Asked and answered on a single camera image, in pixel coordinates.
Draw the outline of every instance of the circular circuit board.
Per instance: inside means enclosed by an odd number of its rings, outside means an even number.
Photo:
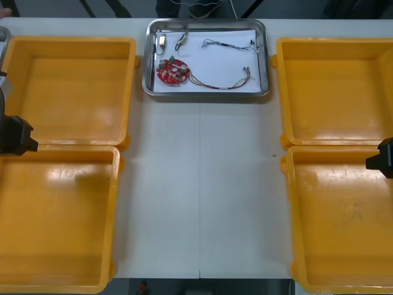
[[[172,85],[183,83],[189,78],[190,73],[191,70],[186,63],[174,58],[160,60],[160,64],[157,67],[157,76],[160,80]]]

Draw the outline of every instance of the gray floor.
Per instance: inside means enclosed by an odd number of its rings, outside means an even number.
[[[141,282],[142,279],[116,278],[99,294],[140,295]],[[292,280],[147,279],[146,283],[149,295],[294,295]]]
[[[120,0],[132,17],[157,17],[157,0]],[[240,17],[254,0],[232,0],[236,14]],[[21,17],[89,17],[79,0],[15,0]],[[196,0],[182,0],[194,3]],[[87,0],[96,17],[115,17],[105,0]],[[264,0],[251,14],[251,18],[321,18],[327,0]],[[180,18],[188,18],[188,7],[181,6]],[[212,17],[234,18],[229,0]],[[382,18],[393,18],[391,6]]]

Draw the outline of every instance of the black object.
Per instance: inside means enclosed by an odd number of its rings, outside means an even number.
[[[199,0],[196,4],[189,8],[189,15],[192,18],[207,18],[221,6],[221,1]]]
[[[5,103],[0,91],[0,157],[36,152],[38,142],[30,137],[33,127],[18,116],[6,116]]]
[[[379,170],[386,178],[393,178],[393,137],[383,140],[378,149],[379,155],[366,159],[366,169]]]
[[[13,17],[20,17],[15,0],[0,0],[0,2],[3,8],[11,8]]]
[[[90,8],[90,6],[87,4],[86,0],[79,0],[79,2],[81,3],[81,5],[84,7],[84,9],[86,10],[87,14],[89,17],[96,17],[92,11],[92,9]]]
[[[254,3],[248,8],[248,10],[243,13],[241,18],[248,18],[251,13],[254,12],[254,10],[263,2],[263,0],[255,0]]]
[[[329,0],[322,18],[378,19],[391,4],[389,0]]]
[[[132,17],[127,8],[122,6],[119,0],[105,0],[106,4],[113,10],[117,18],[130,18]]]

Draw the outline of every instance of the cable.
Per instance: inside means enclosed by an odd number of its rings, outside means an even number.
[[[259,53],[259,51],[254,48],[254,47],[256,47],[256,44],[253,40],[250,40],[250,45],[248,45],[248,46],[238,47],[238,46],[227,44],[227,43],[221,43],[219,41],[215,41],[212,39],[205,39],[203,41],[202,48],[207,48],[207,46],[209,46],[209,45],[219,45],[219,46],[224,46],[224,47],[230,47],[230,48],[237,49],[240,51],[253,50],[255,53]]]
[[[237,89],[237,88],[240,88],[240,87],[246,85],[247,82],[250,81],[250,79],[252,79],[250,67],[243,67],[243,71],[246,73],[246,77],[240,79],[232,87],[217,87],[217,86],[205,84],[205,83],[201,82],[200,80],[198,80],[192,73],[190,73],[190,75],[189,75],[189,80],[191,81],[191,83],[193,83],[195,85],[199,85],[199,86],[203,86],[203,87],[211,88],[211,89],[219,89],[219,90]]]
[[[229,3],[231,4],[233,15],[235,16],[235,18],[238,18],[238,15],[236,14],[235,8],[233,7],[232,0],[229,0]]]
[[[177,5],[186,5],[186,6],[196,6],[196,5],[209,6],[209,5],[212,5],[212,4],[214,4],[214,5],[220,4],[221,0],[218,0],[217,2],[207,3],[207,4],[199,3],[199,2],[198,2],[198,3],[195,3],[195,4],[189,4],[189,3],[176,3],[176,2],[174,2],[173,0],[171,0],[171,2],[172,2],[173,4],[177,4]]]
[[[90,6],[87,4],[86,0],[79,0],[79,2],[81,3],[81,5],[84,7],[84,9],[86,10],[87,14],[89,17],[96,17],[93,13],[93,11],[91,10]]]

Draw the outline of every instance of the electrical wire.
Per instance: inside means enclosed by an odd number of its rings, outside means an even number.
[[[232,44],[222,43],[222,42],[215,41],[215,40],[212,40],[212,39],[205,39],[203,41],[202,48],[207,48],[207,46],[209,46],[209,45],[219,45],[219,46],[224,46],[224,47],[237,49],[237,50],[240,50],[240,51],[253,50],[255,53],[259,53],[259,51],[255,48],[257,46],[256,46],[256,44],[255,44],[255,42],[253,40],[250,40],[250,45],[248,45],[248,46],[238,47],[238,46],[235,46],[235,45],[232,45]]]
[[[193,83],[195,85],[203,86],[203,87],[210,88],[210,89],[219,89],[219,90],[237,89],[237,88],[240,88],[240,87],[246,85],[247,82],[250,81],[250,79],[252,79],[251,72],[250,72],[250,67],[248,67],[248,66],[247,67],[243,67],[243,71],[246,73],[246,77],[240,79],[232,87],[217,87],[217,86],[212,86],[212,85],[205,84],[202,81],[200,81],[199,79],[197,79],[192,73],[190,73],[190,75],[189,75],[189,80],[191,81],[191,83]]]
[[[231,4],[233,15],[235,16],[235,18],[238,18],[238,15],[236,14],[235,8],[233,7],[232,0],[229,0],[229,3]]]
[[[221,0],[218,0],[217,2],[211,2],[211,3],[195,3],[195,4],[189,4],[189,3],[182,3],[182,2],[180,2],[180,3],[176,3],[176,2],[174,2],[173,0],[171,0],[171,2],[173,3],[173,4],[177,4],[177,5],[186,5],[186,6],[196,6],[196,5],[202,5],[202,6],[209,6],[209,5],[212,5],[212,4],[214,4],[214,5],[217,5],[217,4],[220,4],[220,2],[221,2]]]

